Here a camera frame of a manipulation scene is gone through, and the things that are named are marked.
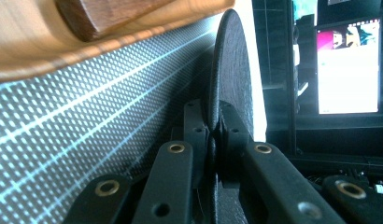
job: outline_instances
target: display screen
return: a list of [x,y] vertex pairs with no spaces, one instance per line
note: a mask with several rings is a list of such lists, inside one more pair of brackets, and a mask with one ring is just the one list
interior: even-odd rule
[[380,19],[317,30],[320,114],[378,111]]

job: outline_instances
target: black plastic arm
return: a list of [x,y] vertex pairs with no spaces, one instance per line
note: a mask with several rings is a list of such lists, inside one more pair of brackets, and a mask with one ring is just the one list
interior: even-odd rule
[[99,176],[76,198],[64,223],[130,223],[145,183],[145,175],[133,182],[121,175]]
[[[278,148],[250,143],[242,161],[240,202],[246,214],[261,214],[247,216],[249,223],[345,223]],[[261,202],[265,210],[256,211],[261,205],[253,204]]]
[[191,222],[192,158],[192,146],[186,142],[160,147],[133,224]]

